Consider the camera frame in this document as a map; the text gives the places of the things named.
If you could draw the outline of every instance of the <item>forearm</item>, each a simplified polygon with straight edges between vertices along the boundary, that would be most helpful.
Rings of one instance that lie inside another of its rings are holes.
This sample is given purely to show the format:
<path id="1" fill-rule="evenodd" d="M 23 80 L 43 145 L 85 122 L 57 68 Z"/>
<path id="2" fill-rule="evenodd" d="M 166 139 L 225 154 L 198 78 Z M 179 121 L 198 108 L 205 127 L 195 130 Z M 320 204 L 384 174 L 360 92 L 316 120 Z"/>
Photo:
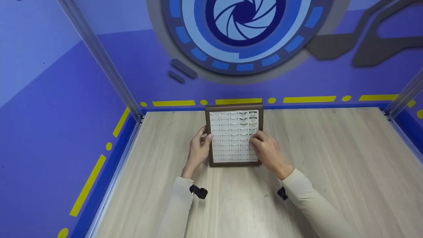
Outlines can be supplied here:
<path id="1" fill-rule="evenodd" d="M 359 238 L 358 231 L 295 169 L 282 180 L 286 194 L 304 213 L 320 238 Z"/>
<path id="2" fill-rule="evenodd" d="M 193 199 L 190 186 L 193 183 L 191 179 L 176 178 L 170 201 L 159 225 L 157 238 L 183 238 L 185 236 L 188 213 Z"/>

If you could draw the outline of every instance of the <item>white display board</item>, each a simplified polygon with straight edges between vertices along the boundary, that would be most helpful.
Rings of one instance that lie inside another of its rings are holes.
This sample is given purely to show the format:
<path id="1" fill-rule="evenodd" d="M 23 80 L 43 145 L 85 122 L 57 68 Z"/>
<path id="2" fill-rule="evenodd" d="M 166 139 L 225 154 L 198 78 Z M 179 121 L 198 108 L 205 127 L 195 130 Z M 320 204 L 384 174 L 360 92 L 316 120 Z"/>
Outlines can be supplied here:
<path id="1" fill-rule="evenodd" d="M 258 130 L 258 110 L 210 112 L 213 161 L 256 162 L 249 139 Z"/>

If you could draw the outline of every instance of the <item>wooden table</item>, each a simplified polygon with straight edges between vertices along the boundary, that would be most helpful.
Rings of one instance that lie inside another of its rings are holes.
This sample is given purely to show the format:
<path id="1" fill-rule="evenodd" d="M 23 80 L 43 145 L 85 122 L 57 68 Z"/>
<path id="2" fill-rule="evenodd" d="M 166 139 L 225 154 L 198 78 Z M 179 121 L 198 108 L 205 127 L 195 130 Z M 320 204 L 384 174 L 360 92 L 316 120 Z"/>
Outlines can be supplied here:
<path id="1" fill-rule="evenodd" d="M 153 238 L 203 111 L 150 112 L 97 229 L 98 238 Z M 423 169 L 377 108 L 266 110 L 264 131 L 365 238 L 422 237 Z M 194 177 L 186 238 L 317 237 L 264 167 Z"/>

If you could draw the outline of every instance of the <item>left hand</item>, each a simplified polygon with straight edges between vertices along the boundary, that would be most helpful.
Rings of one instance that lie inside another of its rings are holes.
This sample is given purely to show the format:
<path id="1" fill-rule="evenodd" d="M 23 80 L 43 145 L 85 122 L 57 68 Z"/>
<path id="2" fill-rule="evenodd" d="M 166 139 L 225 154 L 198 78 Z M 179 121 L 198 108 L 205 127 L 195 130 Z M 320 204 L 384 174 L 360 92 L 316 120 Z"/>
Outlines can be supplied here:
<path id="1" fill-rule="evenodd" d="M 210 143 L 212 142 L 213 135 L 209 134 L 204 142 L 201 139 L 204 135 L 206 126 L 203 126 L 197 134 L 192 138 L 190 143 L 190 153 L 188 155 L 187 163 L 182 170 L 181 177 L 191 179 L 197 168 L 207 159 L 209 156 Z"/>

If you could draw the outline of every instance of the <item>wooden frame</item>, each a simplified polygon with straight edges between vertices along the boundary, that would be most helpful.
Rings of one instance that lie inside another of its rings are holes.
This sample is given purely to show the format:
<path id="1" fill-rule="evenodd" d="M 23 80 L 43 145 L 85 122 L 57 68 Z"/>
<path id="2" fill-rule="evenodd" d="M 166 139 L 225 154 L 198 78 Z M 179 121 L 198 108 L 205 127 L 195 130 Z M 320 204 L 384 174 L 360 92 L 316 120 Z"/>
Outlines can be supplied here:
<path id="1" fill-rule="evenodd" d="M 258 110 L 258 129 L 263 130 L 263 104 L 261 104 L 261 103 L 237 104 L 237 105 L 212 105 L 212 106 L 206 106 L 205 107 L 207 134 L 211 133 L 210 112 L 238 111 L 238 110 Z M 214 160 L 213 160 L 212 144 L 210 144 L 209 165 L 210 165 L 210 167 L 260 166 L 261 161 L 215 163 Z"/>

